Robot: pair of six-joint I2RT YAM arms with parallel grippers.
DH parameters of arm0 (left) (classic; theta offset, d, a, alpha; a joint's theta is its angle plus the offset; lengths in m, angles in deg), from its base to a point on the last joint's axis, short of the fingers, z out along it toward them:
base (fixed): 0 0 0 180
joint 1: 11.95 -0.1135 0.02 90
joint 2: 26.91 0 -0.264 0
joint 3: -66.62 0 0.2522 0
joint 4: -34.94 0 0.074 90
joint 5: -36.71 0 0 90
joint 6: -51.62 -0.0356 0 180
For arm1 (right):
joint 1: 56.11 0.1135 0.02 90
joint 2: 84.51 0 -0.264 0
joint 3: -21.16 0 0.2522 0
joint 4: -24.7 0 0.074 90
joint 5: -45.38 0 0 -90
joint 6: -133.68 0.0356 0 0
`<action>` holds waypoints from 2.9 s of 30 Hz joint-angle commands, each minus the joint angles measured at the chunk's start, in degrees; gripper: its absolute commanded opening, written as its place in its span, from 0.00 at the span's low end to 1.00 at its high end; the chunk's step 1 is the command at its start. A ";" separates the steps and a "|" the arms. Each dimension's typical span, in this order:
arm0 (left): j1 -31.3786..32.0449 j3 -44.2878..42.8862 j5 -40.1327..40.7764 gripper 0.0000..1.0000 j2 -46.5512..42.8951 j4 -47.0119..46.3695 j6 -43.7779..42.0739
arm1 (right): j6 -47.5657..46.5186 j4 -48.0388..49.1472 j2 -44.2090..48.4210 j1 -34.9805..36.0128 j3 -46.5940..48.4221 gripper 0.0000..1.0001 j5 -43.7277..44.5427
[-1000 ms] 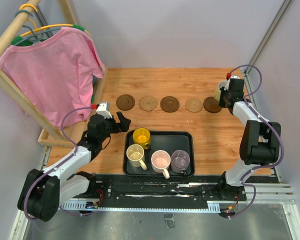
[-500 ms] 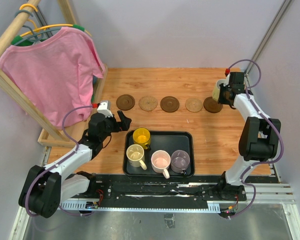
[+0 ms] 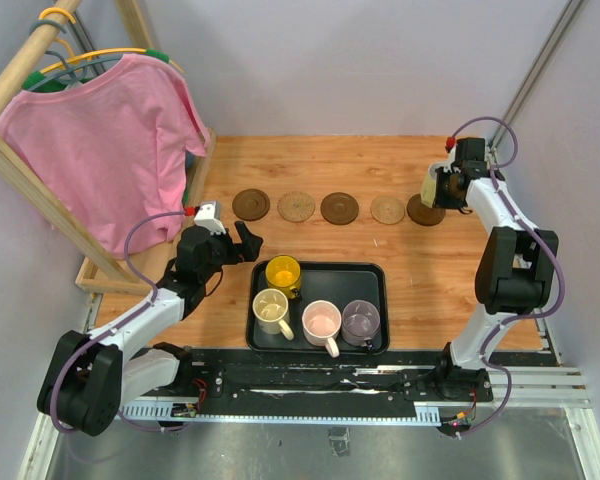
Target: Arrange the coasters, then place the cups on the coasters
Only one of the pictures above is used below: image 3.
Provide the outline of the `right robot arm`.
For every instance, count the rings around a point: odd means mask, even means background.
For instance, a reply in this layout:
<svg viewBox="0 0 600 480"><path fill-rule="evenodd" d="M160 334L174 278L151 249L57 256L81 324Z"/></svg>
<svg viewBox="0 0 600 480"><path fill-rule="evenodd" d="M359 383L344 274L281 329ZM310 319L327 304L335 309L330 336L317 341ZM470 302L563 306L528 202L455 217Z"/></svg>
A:
<svg viewBox="0 0 600 480"><path fill-rule="evenodd" d="M443 399L474 389L474 398L484 401L490 397L484 382L495 347L515 323L546 305L554 279L564 296L564 275L556 265L559 240L520 211L504 179L489 168L439 166L435 177L434 205L470 208L489 238L475 275L477 306L461 334L445 346L432 383Z"/></svg>

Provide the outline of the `woven rattan coaster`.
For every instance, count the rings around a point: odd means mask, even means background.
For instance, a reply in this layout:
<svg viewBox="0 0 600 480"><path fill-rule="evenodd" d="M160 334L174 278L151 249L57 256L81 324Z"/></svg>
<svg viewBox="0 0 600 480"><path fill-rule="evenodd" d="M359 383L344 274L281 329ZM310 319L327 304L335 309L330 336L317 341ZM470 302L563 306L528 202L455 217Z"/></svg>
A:
<svg viewBox="0 0 600 480"><path fill-rule="evenodd" d="M280 216L289 222L299 223L309 219L315 211L315 200L306 192L285 193L277 203Z"/></svg>
<svg viewBox="0 0 600 480"><path fill-rule="evenodd" d="M372 217L381 224L395 225L405 216L403 202L392 196L376 197L370 207Z"/></svg>

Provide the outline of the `pale green octagonal mug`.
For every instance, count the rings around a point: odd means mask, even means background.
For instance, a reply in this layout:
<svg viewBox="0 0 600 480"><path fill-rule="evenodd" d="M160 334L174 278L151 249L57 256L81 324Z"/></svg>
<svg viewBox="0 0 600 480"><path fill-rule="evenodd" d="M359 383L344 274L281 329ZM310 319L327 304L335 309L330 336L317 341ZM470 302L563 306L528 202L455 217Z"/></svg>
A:
<svg viewBox="0 0 600 480"><path fill-rule="evenodd" d="M428 208L435 208L435 198L437 191L437 175L440 168L447 167L446 162L437 162L431 164L425 174L420 188L420 200Z"/></svg>

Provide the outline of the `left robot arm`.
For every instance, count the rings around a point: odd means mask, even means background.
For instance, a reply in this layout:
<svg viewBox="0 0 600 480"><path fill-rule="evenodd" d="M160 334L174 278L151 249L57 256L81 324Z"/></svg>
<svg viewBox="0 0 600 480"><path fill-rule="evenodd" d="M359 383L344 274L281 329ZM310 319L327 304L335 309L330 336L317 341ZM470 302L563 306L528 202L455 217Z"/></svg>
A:
<svg viewBox="0 0 600 480"><path fill-rule="evenodd" d="M143 394L165 388L180 396L192 388L191 354L149 342L189 316L207 297L207 282L224 267L258 259L263 239L242 221L234 226L238 242L227 231L185 229L175 257L139 304L90 333L71 330L59 339L37 399L38 410L59 432L97 436L121 407Z"/></svg>

